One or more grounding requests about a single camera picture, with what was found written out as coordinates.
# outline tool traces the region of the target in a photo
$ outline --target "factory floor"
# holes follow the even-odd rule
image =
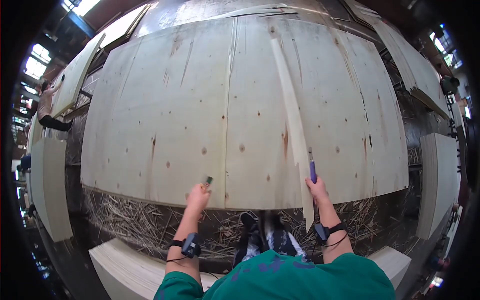
[[[301,7],[305,3],[311,5],[313,1],[297,0],[285,3],[291,5],[291,2]],[[198,11],[200,11],[198,10],[199,3],[199,1],[194,0],[188,2],[165,1],[162,2],[162,4],[158,3],[154,8],[149,10],[140,21],[132,38],[138,38],[142,34],[171,26],[176,20],[178,21],[180,17],[183,16],[185,18],[185,15],[180,15],[181,12],[192,11],[192,13],[198,13]],[[205,13],[205,11],[208,10],[208,4],[205,4],[204,1],[202,3],[205,6],[202,8],[202,11]],[[383,48],[375,32],[355,23],[353,20],[349,21],[350,17],[347,11],[337,0],[323,0],[322,4],[334,18],[337,26],[341,30],[346,30],[352,34],[371,40],[379,50]],[[318,23],[324,24],[325,19],[318,19]],[[389,73],[392,72],[390,75],[393,80],[394,78],[398,78],[398,74],[394,74],[389,68],[387,69]],[[92,94],[99,76],[101,76],[101,69],[87,77],[83,89]],[[425,106],[420,103],[420,101],[413,99],[405,91],[397,91],[397,98],[404,119],[409,164],[421,163],[419,151],[420,137],[432,132],[447,134],[449,130],[447,122],[441,120],[435,113],[427,112]],[[88,100],[81,95],[75,106],[78,110],[65,117],[64,121],[74,120],[72,129],[68,134],[57,131],[47,132],[47,135],[50,137],[67,140],[65,186],[67,204],[71,214],[73,238],[70,241],[53,243],[45,229],[41,229],[40,233],[53,265],[75,299],[108,299],[108,295],[103,290],[103,286],[93,268],[88,250],[118,236],[133,248],[143,251],[146,254],[162,258],[162,255],[165,253],[166,244],[164,236],[167,237],[174,233],[175,227],[178,226],[178,220],[176,219],[181,215],[181,209],[172,210],[172,208],[166,206],[161,207],[160,205],[155,207],[155,209],[158,209],[159,214],[163,215],[159,217],[158,222],[159,227],[164,228],[164,230],[160,230],[159,233],[162,239],[160,245],[158,245],[157,252],[150,248],[146,249],[144,245],[135,242],[135,239],[124,239],[122,232],[116,232],[114,226],[109,227],[107,224],[103,225],[103,223],[99,223],[97,215],[95,215],[96,219],[93,220],[95,212],[87,215],[88,208],[92,208],[92,205],[100,205],[100,202],[104,200],[102,197],[105,197],[99,193],[93,194],[90,191],[84,190],[80,183],[80,159],[83,131],[88,113],[87,103]],[[421,274],[421,269],[435,247],[441,231],[447,222],[447,218],[445,217],[438,229],[427,241],[415,237],[418,222],[415,215],[418,214],[421,197],[420,172],[418,170],[410,172],[409,181],[408,189],[383,195],[369,202],[369,210],[365,212],[368,220],[362,220],[361,225],[365,227],[364,230],[366,232],[371,231],[371,233],[365,233],[364,236],[360,236],[354,245],[355,253],[359,255],[371,254],[383,246],[388,245],[412,258],[404,280],[396,290],[398,299],[408,296],[417,286],[420,287],[422,285],[418,282],[419,274]],[[362,206],[363,203],[358,201],[343,207],[337,206],[336,209],[338,212],[341,210],[340,218],[348,221],[357,216],[352,211],[358,210],[358,207],[361,208]],[[296,212],[297,211],[293,210],[287,212],[291,218],[289,220],[292,222],[297,222],[301,219],[301,213],[298,214]],[[201,235],[206,240],[216,240],[219,234],[221,234],[218,228],[224,228],[224,220],[230,219],[232,215],[228,215],[226,212],[219,213],[209,211],[207,216],[208,218],[204,218],[202,224],[199,226]],[[316,258],[319,259],[318,262],[321,262],[319,253],[316,252],[315,254],[318,254]],[[228,269],[230,260],[227,256],[228,255],[225,254],[225,257],[220,259],[213,258],[213,256],[212,258],[204,259],[201,267],[209,272],[221,273],[223,270]]]

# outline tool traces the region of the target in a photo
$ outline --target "sneaker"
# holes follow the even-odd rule
[[[257,224],[255,218],[248,212],[241,213],[240,220],[248,231],[250,231]]]

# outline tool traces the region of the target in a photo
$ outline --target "worker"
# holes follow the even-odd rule
[[[31,162],[32,162],[32,157],[30,156],[30,154],[23,155],[20,158],[20,164],[17,165],[17,171],[22,172],[23,174],[30,173]]]
[[[52,128],[60,131],[68,131],[72,126],[72,121],[69,123],[63,123],[62,121],[52,118],[52,97],[53,94],[58,91],[65,79],[65,75],[61,77],[60,84],[55,87],[48,85],[48,81],[44,81],[40,93],[40,100],[38,102],[38,122],[47,128]]]
[[[455,95],[458,91],[458,87],[460,86],[460,81],[453,76],[444,76],[440,81],[440,84],[445,96]]]
[[[322,225],[329,228],[339,225],[340,219],[324,182],[320,178],[316,183],[309,178],[305,181],[318,206]],[[198,233],[198,219],[209,197],[210,193],[201,184],[193,187],[174,240]],[[277,242],[289,244],[288,240],[284,241],[286,239]],[[289,241],[296,242],[290,234]],[[332,233],[324,243],[327,246],[322,245],[324,264],[306,262],[303,251],[295,250],[293,255],[278,253],[274,244],[263,253],[251,249],[230,273],[205,292],[198,257],[188,258],[181,254],[181,247],[171,246],[165,277],[154,299],[395,299],[395,290],[388,277],[375,262],[353,253],[345,230]]]

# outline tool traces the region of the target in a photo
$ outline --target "pants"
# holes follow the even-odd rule
[[[305,262],[308,260],[305,251],[280,222],[280,217],[275,214],[267,217],[261,226],[255,224],[251,229],[244,229],[233,256],[232,269],[240,262],[249,260],[269,249],[282,255],[300,255]]]
[[[68,129],[70,129],[70,125],[68,123],[63,123],[59,120],[52,118],[51,116],[44,116],[43,118],[38,120],[38,123],[40,123],[40,125],[44,127],[60,131],[68,131]]]

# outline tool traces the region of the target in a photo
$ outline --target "wristband device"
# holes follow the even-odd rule
[[[322,224],[315,224],[313,228],[315,229],[315,234],[317,236],[318,243],[323,246],[326,245],[327,240],[332,233],[337,232],[339,230],[347,231],[347,226],[345,226],[342,222],[338,223],[332,228],[325,227]]]
[[[196,232],[189,233],[184,240],[173,240],[171,246],[181,247],[181,253],[188,258],[198,257],[202,253],[200,245],[197,242],[198,234]]]

